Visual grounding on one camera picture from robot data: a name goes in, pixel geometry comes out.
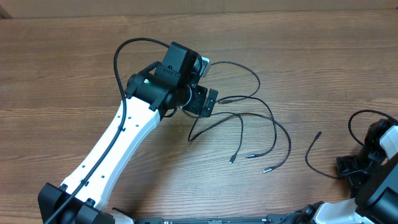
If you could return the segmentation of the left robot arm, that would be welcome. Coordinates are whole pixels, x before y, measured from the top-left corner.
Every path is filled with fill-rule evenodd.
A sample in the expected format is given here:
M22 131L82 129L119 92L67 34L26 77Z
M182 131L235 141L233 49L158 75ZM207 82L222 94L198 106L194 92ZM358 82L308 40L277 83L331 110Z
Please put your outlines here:
M169 110L185 109L209 117L217 91L198 85L210 60L176 42L163 61L119 84L121 104L112 122L83 162L60 186L44 185L38 195L44 223L135 223L127 213L106 211L111 192L142 141Z

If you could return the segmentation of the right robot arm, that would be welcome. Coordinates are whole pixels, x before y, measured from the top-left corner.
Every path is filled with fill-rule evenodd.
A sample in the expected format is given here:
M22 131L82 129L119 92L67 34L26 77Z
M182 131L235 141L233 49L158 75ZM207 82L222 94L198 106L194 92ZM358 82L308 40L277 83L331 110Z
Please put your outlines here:
M370 125L357 155L336 158L350 199L307 205L293 223L397 223L397 120Z

